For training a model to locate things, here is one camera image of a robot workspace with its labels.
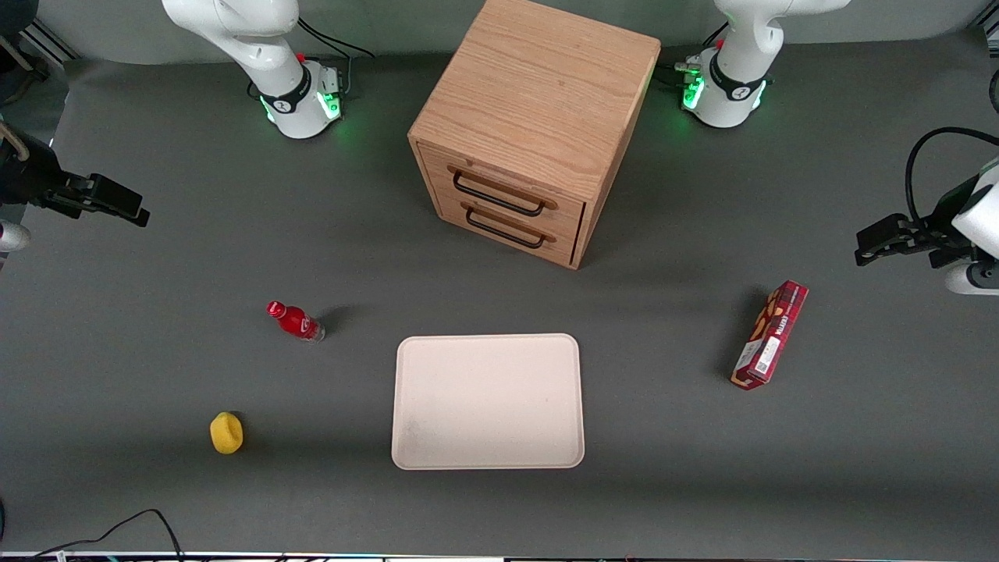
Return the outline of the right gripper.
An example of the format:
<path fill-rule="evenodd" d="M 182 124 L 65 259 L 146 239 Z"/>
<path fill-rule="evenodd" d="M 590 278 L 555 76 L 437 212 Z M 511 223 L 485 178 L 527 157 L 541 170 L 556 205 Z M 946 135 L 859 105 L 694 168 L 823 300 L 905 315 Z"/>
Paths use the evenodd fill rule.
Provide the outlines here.
<path fill-rule="evenodd" d="M 3 205 L 34 205 L 47 207 L 71 219 L 80 219 L 84 213 L 97 213 L 125 220 L 145 228 L 151 213 L 141 207 L 143 197 L 137 192 L 92 173 L 89 176 L 66 174 L 69 195 L 53 195 L 54 190 L 65 185 L 59 160 L 48 142 L 21 131 L 15 135 L 27 147 L 29 158 L 19 158 L 14 143 L 2 138 L 1 149 L 1 203 Z"/>

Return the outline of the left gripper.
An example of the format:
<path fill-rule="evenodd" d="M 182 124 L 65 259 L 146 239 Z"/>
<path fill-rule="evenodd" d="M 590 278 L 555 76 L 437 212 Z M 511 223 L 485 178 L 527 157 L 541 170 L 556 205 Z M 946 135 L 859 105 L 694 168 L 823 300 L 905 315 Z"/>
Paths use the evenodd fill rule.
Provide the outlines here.
<path fill-rule="evenodd" d="M 998 164 L 988 162 L 979 173 L 948 191 L 927 219 L 931 233 L 944 245 L 936 249 L 917 222 L 888 215 L 857 233 L 854 262 L 864 267 L 877 259 L 931 252 L 930 264 L 941 268 L 958 260 L 998 257 Z"/>

